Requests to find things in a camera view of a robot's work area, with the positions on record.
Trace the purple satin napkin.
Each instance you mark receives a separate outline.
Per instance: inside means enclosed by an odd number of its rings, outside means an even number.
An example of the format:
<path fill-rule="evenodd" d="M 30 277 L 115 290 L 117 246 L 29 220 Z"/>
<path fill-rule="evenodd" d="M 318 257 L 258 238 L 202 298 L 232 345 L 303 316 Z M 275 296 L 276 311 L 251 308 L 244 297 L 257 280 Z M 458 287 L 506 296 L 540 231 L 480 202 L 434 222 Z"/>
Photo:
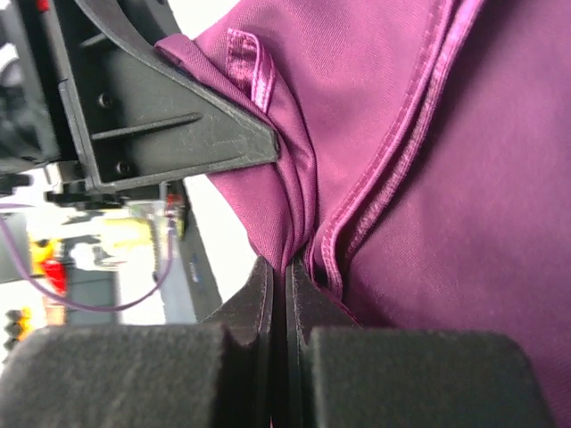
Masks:
<path fill-rule="evenodd" d="M 505 333 L 570 424 L 570 4 L 242 1 L 156 44 L 278 133 L 212 183 L 365 325 Z"/>

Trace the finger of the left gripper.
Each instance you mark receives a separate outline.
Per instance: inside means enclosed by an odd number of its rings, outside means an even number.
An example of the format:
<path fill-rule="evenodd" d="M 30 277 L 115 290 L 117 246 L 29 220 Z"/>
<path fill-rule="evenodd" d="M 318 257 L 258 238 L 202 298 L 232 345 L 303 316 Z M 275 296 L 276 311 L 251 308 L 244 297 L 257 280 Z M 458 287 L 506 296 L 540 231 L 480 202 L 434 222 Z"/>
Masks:
<path fill-rule="evenodd" d="M 277 136 L 154 48 L 178 31 L 165 1 L 56 1 L 59 90 L 92 193 L 277 159 Z"/>

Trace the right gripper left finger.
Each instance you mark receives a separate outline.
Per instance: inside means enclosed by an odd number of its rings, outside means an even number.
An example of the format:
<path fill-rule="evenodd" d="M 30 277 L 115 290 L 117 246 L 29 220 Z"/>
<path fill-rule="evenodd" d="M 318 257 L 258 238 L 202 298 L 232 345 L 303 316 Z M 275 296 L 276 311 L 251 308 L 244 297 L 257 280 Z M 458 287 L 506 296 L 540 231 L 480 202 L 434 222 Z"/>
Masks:
<path fill-rule="evenodd" d="M 49 327 L 1 376 L 4 427 L 266 427 L 274 273 L 197 325 Z"/>

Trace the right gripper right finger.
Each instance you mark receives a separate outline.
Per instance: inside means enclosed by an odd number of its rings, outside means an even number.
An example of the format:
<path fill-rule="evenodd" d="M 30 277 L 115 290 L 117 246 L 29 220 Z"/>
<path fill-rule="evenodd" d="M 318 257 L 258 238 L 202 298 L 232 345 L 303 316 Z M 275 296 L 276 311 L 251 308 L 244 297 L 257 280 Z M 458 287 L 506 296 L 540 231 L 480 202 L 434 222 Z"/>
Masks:
<path fill-rule="evenodd" d="M 285 277 L 293 427 L 551 427 L 523 351 L 486 332 L 362 328 L 303 264 Z"/>

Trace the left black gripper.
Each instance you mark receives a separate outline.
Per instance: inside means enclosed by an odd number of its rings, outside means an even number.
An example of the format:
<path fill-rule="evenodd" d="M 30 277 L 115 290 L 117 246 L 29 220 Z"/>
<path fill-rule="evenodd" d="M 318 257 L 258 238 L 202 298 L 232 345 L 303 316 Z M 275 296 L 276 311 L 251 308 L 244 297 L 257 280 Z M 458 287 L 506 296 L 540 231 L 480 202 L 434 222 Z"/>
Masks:
<path fill-rule="evenodd" d="M 26 172 L 55 165 L 56 188 L 47 202 L 85 210 L 83 170 L 59 93 L 45 15 L 47 1 L 9 1 L 1 9 L 1 47 L 15 57 L 1 61 L 1 195 L 8 196 L 32 179 Z"/>

